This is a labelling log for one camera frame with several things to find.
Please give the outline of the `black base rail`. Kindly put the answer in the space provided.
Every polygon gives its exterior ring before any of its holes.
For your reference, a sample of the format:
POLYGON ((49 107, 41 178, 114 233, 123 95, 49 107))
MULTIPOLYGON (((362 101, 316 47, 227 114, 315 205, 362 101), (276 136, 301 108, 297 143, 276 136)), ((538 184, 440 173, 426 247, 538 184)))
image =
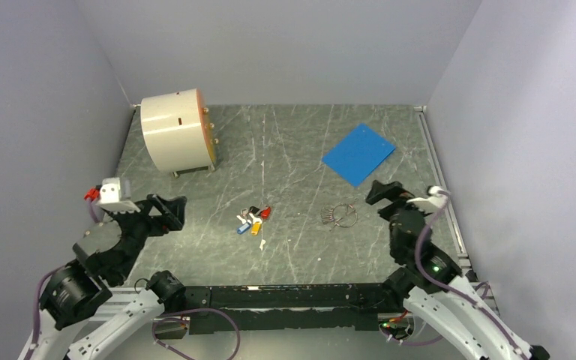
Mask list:
POLYGON ((403 314, 401 298, 382 283, 189 286, 180 308, 190 332, 351 328, 375 331, 403 314))

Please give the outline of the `blue square mat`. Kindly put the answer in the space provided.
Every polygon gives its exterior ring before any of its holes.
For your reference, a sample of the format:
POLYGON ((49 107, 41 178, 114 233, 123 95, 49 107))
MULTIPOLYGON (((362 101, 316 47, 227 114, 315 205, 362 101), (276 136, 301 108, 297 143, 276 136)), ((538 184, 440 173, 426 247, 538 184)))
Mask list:
POLYGON ((356 188, 395 149, 394 144, 361 123, 323 155, 322 162, 356 188))

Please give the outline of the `cream cylindrical drum device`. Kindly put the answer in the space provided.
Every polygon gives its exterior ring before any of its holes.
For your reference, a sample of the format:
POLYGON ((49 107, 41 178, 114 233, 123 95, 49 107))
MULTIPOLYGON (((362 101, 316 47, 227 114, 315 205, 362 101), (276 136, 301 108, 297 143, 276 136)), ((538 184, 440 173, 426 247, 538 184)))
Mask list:
POLYGON ((218 140, 198 88, 145 97, 139 108, 145 147, 160 172, 215 170, 218 140))

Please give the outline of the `yellow key tag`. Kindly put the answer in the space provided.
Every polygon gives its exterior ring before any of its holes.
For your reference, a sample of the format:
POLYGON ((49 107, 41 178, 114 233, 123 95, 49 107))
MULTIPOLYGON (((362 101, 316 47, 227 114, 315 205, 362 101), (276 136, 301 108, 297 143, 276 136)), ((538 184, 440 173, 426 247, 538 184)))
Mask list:
POLYGON ((262 228, 262 223, 257 222, 257 223, 253 223, 251 228, 250 228, 250 234, 252 236, 257 236, 258 233, 260 232, 261 228, 262 228))

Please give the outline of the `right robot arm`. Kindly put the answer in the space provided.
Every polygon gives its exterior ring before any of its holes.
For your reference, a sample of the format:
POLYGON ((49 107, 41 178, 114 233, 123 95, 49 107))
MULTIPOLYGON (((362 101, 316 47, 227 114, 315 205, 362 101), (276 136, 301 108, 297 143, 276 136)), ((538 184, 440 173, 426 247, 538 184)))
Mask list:
POLYGON ((466 359, 549 359, 543 346, 512 331, 462 268, 432 243, 432 226, 450 199, 440 186, 419 197, 398 181, 373 181, 365 201, 390 202, 378 214, 388 221, 389 253, 400 266, 383 284, 383 304, 391 311, 410 311, 466 359))

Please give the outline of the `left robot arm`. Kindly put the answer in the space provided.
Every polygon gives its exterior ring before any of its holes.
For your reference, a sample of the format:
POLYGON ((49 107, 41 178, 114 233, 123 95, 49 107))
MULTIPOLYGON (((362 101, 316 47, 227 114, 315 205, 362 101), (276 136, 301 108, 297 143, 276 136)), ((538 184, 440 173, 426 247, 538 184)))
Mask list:
POLYGON ((139 327, 162 313, 177 314, 186 303, 186 288, 170 271, 157 271, 128 306, 100 328, 75 337, 131 273, 146 240, 180 231, 185 225, 185 196, 164 199, 149 194, 126 202, 121 211, 106 211, 115 239, 84 236, 73 246, 75 259, 45 274, 35 290, 31 334, 21 359, 102 359, 139 327))

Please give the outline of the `red key tag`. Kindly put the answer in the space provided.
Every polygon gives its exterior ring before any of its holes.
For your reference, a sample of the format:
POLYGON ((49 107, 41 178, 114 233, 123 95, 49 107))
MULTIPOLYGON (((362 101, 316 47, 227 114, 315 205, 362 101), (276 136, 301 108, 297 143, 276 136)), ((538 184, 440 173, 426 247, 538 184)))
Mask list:
POLYGON ((270 214, 272 213, 272 208, 270 206, 267 206, 266 208, 264 208, 260 213, 259 216, 265 220, 267 218, 269 218, 270 214))

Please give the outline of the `large metal keyring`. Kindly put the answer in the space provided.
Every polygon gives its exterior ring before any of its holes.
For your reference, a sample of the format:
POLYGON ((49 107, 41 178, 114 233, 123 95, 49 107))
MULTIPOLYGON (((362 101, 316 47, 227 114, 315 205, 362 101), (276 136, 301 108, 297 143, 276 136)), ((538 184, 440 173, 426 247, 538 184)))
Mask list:
POLYGON ((329 226, 330 231, 341 228, 353 227, 359 215, 353 203, 342 202, 337 205, 324 206, 320 211, 320 218, 323 225, 329 226))

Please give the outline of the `blue key tag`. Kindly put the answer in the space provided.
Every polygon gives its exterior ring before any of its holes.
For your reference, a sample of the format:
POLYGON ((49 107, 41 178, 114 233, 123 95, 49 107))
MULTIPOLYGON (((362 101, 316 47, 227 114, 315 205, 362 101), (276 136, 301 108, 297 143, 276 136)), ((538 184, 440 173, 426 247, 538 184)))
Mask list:
POLYGON ((251 227, 252 227, 251 223, 244 223, 237 228, 236 233, 241 235, 243 233, 246 233, 251 227))

